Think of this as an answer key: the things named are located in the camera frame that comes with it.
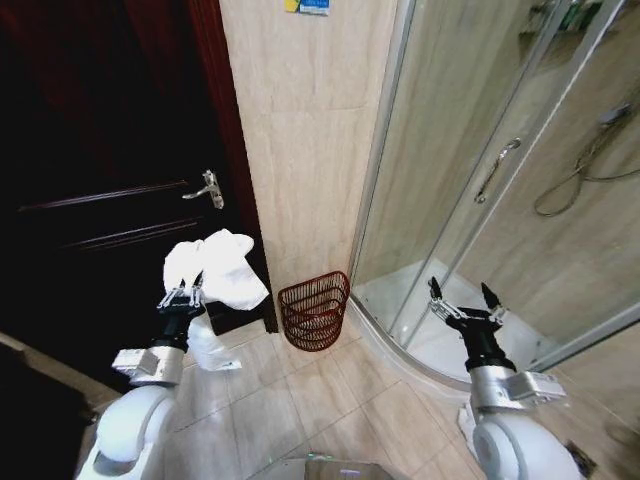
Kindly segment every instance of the shower hose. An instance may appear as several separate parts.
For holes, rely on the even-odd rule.
[[[629,124],[631,119],[638,113],[640,108],[640,84],[637,84],[633,89],[631,95],[619,108],[611,110],[604,114],[599,119],[600,131],[594,137],[594,139],[587,145],[587,147],[578,155],[573,170],[569,175],[562,180],[554,184],[548,190],[545,190],[536,200],[533,202],[533,208],[535,212],[542,217],[555,217],[561,213],[569,210],[576,203],[576,200],[580,196],[582,186],[584,182],[615,182],[623,180],[634,175],[640,174],[640,168],[630,170],[628,172],[620,173],[618,175],[610,175],[606,177],[598,177],[591,175],[589,170],[593,162],[598,158],[603,150],[618,136],[618,134]],[[558,209],[544,210],[542,203],[553,192],[559,190],[566,183],[572,181],[574,178],[573,192],[567,202]]]

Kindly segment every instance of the door handle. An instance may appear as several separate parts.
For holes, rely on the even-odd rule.
[[[491,166],[491,170],[489,171],[487,178],[484,179],[484,182],[482,182],[482,186],[480,187],[480,190],[478,190],[478,193],[476,193],[476,196],[473,198],[474,202],[478,204],[485,202],[485,200],[487,199],[485,192],[487,191],[487,188],[489,187],[491,180],[493,180],[493,177],[498,171],[498,168],[502,164],[502,161],[507,157],[507,155],[511,150],[515,150],[521,144],[522,142],[520,141],[519,138],[514,138],[509,143],[507,143],[504,147],[502,147],[502,150],[500,150],[500,153],[498,154],[495,161],[493,162],[493,165]]]
[[[211,194],[211,200],[213,201],[214,208],[222,210],[224,208],[224,198],[222,198],[222,190],[220,190],[220,185],[218,185],[218,178],[216,177],[215,172],[207,170],[202,174],[202,177],[204,178],[205,186],[197,192],[183,195],[182,198],[184,200],[192,200],[204,195],[205,193],[209,193]]]

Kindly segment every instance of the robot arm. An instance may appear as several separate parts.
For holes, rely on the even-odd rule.
[[[81,480],[161,478],[157,468],[175,408],[174,387],[182,377],[189,324],[199,316],[209,319],[198,287],[171,290],[158,313],[163,330],[151,347],[121,350],[113,362],[113,368],[139,388],[112,403],[100,419]]]
[[[526,411],[566,397],[553,375],[517,373],[495,339],[506,311],[498,297],[482,284],[489,310],[457,308],[442,298],[435,278],[430,281],[430,309],[462,334],[469,359],[471,408],[476,427],[473,444],[482,469],[491,480],[582,478],[566,448]]]

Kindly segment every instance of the white cloth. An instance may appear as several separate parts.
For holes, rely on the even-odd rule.
[[[202,293],[207,302],[219,301],[235,310],[251,310],[269,292],[244,256],[253,248],[253,239],[222,229],[204,241],[178,243],[164,261],[167,291],[193,285],[202,272]]]

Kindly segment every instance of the sticker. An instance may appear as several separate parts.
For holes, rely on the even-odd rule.
[[[284,0],[287,12],[329,15],[329,0]]]

